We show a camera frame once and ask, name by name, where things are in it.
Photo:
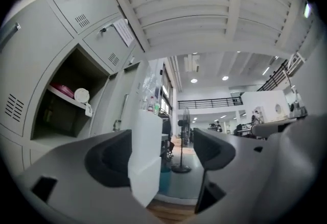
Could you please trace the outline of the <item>grey metal locker cabinet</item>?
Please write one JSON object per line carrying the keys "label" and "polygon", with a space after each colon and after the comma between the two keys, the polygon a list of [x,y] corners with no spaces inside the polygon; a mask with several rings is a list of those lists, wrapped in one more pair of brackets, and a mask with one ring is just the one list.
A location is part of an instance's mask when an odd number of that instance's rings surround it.
{"label": "grey metal locker cabinet", "polygon": [[[121,18],[134,35],[129,47],[112,25]],[[132,25],[116,0],[35,0],[0,29],[0,155],[11,174],[91,137],[109,76],[146,61]],[[88,90],[93,116],[50,83]]]}

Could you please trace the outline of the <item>white ceiling air conditioner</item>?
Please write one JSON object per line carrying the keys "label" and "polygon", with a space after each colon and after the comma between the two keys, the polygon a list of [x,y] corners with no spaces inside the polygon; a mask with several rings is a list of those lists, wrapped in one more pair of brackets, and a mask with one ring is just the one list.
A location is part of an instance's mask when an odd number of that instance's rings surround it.
{"label": "white ceiling air conditioner", "polygon": [[199,72],[199,55],[188,54],[183,58],[185,72]]}

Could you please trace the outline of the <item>brown wooden step platform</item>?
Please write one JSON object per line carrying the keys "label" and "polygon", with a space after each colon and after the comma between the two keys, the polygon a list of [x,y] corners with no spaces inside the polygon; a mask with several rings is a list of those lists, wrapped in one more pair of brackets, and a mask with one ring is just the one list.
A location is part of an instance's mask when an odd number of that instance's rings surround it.
{"label": "brown wooden step platform", "polygon": [[181,224],[183,221],[195,216],[195,206],[167,203],[152,200],[147,210],[165,224]]}

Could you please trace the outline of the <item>black balcony railing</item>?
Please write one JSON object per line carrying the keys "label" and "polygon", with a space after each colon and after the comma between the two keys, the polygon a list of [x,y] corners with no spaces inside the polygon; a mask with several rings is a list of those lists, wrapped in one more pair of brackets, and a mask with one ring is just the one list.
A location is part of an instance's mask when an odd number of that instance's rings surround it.
{"label": "black balcony railing", "polygon": [[243,105],[242,98],[212,98],[212,99],[197,99],[188,101],[178,101],[178,109],[205,109],[205,108],[222,108]]}

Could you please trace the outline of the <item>pink flat container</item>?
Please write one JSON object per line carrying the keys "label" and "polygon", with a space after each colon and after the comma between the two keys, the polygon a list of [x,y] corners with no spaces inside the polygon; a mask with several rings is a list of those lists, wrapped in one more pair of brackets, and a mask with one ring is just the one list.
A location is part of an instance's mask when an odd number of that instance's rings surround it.
{"label": "pink flat container", "polygon": [[74,98],[74,93],[65,85],[58,84],[58,83],[50,83],[50,86],[54,87],[56,90],[67,95],[68,97]]}

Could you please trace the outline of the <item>white paper notice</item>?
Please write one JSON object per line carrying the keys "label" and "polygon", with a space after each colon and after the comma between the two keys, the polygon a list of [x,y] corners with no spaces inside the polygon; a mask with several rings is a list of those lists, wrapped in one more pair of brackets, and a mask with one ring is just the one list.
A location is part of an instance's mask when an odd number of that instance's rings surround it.
{"label": "white paper notice", "polygon": [[128,20],[124,18],[121,18],[112,24],[127,47],[129,47],[134,41],[134,35],[129,29],[128,24]]}

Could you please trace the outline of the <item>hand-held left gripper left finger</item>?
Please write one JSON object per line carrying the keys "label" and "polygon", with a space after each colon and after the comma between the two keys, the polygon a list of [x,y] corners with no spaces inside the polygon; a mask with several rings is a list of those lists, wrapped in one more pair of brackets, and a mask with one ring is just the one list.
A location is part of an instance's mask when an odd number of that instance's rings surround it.
{"label": "hand-held left gripper left finger", "polygon": [[131,137],[122,130],[58,146],[17,184],[50,224],[162,224],[132,194]]}

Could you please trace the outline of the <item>clear plastic bag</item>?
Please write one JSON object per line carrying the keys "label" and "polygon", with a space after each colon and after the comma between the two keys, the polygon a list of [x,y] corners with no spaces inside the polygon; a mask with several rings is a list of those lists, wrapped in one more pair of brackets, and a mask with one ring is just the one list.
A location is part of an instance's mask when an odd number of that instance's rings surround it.
{"label": "clear plastic bag", "polygon": [[160,90],[159,79],[151,69],[148,69],[143,83],[142,99],[144,97],[147,97],[147,100],[149,100],[151,96],[154,96],[156,102],[156,100],[159,100],[159,90]]}

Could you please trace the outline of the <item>black stair railing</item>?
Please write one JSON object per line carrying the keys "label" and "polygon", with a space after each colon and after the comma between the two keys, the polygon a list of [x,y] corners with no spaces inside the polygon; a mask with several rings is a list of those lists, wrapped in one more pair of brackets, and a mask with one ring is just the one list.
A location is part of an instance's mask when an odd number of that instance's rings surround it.
{"label": "black stair railing", "polygon": [[258,91],[274,90],[285,78],[284,72],[287,72],[288,61],[284,61],[281,66],[269,76],[269,79],[261,86]]}

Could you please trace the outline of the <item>grey locker door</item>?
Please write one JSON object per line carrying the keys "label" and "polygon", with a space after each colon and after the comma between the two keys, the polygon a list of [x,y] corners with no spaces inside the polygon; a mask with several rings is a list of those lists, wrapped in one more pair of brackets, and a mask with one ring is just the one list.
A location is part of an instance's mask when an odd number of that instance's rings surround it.
{"label": "grey locker door", "polygon": [[140,61],[110,75],[92,119],[90,136],[133,129],[148,63]]}

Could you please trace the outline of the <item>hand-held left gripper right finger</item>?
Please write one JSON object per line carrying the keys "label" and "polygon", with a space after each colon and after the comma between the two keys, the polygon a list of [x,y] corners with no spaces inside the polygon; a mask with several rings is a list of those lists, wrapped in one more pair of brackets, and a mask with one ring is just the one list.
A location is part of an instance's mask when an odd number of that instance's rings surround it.
{"label": "hand-held left gripper right finger", "polygon": [[271,172],[275,141],[194,129],[204,174],[195,216],[183,224],[250,224]]}

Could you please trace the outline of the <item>black pedestal fan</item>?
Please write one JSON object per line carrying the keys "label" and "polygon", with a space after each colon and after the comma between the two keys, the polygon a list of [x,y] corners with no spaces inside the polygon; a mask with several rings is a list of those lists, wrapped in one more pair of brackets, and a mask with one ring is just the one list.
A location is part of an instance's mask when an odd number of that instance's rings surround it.
{"label": "black pedestal fan", "polygon": [[188,108],[183,111],[183,117],[178,121],[178,126],[181,127],[181,149],[180,149],[180,161],[179,164],[173,164],[171,170],[174,173],[189,173],[192,169],[183,163],[183,148],[184,141],[190,136],[190,112]]}

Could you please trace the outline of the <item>large white foam box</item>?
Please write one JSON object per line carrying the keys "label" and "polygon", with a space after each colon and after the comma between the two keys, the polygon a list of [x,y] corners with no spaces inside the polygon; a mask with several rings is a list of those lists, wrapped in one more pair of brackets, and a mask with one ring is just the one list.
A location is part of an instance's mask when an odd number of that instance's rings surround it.
{"label": "large white foam box", "polygon": [[132,154],[128,177],[134,198],[147,207],[159,190],[162,119],[152,112],[138,110],[132,129]]}

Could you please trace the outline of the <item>white round container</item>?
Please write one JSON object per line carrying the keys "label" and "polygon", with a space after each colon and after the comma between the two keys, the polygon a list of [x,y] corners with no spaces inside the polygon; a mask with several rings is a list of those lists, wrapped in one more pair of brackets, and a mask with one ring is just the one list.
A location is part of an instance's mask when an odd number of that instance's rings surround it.
{"label": "white round container", "polygon": [[74,92],[74,99],[85,106],[85,115],[88,117],[93,116],[93,110],[89,103],[90,94],[89,91],[84,88],[78,88]]}

